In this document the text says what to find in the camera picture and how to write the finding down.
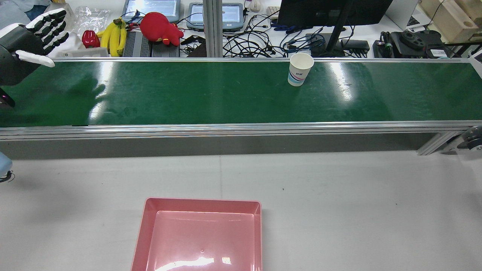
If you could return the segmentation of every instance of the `robot finger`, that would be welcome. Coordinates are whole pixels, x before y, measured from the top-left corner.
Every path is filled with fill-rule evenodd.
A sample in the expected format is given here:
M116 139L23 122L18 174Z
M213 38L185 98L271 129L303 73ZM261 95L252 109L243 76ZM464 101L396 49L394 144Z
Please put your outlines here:
M68 38L68 33L65 31L60 32L58 36L54 36L52 41L43 47L44 54L46 55L49 54L55 47L65 42L67 38Z
M42 36L43 45L49 44L55 36L58 36L62 31L65 29L66 23L63 22L61 25L57 26L56 28L50 29L44 36Z
M59 22L59 20L63 21L65 18L65 15L67 15L67 12L63 8L51 10L49 12L46 12L37 16L29 24L26 25L26 28L31 32L35 33L41 30L47 22L52 22L52 21Z
M39 31L35 32L35 35L37 37L43 38L45 36L48 36L51 34L51 32L56 31L57 33L61 32L62 30L65 29L65 26L67 23L64 21L52 21L51 23L46 24L43 26Z

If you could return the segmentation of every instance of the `white paper cup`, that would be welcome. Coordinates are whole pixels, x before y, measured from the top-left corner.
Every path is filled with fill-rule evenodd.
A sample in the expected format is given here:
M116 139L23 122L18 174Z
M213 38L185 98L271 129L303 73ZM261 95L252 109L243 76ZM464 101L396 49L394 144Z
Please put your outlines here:
M290 58L290 71L288 72L288 83L290 85L299 87L306 79L311 67L315 61L313 57L305 53L295 53Z

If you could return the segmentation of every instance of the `red bell pepper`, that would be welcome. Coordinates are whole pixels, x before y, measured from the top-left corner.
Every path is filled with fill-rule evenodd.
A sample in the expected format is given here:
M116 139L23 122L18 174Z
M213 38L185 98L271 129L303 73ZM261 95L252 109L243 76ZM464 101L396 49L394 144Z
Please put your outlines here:
M100 47L100 40L97 34L93 30L86 30L82 35L82 43L85 48Z

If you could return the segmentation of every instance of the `stuffed toy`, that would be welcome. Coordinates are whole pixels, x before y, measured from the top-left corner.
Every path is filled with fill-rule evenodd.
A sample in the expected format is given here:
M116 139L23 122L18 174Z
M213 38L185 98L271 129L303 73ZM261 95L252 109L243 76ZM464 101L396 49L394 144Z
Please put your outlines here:
M159 12L147 13L140 24L142 34L149 41L162 41L162 43L179 46L179 38L184 33L175 24L170 24L166 16Z

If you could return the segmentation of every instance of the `plastic tray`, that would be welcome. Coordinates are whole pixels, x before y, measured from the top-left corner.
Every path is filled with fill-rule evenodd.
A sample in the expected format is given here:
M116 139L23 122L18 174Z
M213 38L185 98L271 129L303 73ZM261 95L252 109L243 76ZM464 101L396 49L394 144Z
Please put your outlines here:
M149 198L132 271L262 271L261 204Z

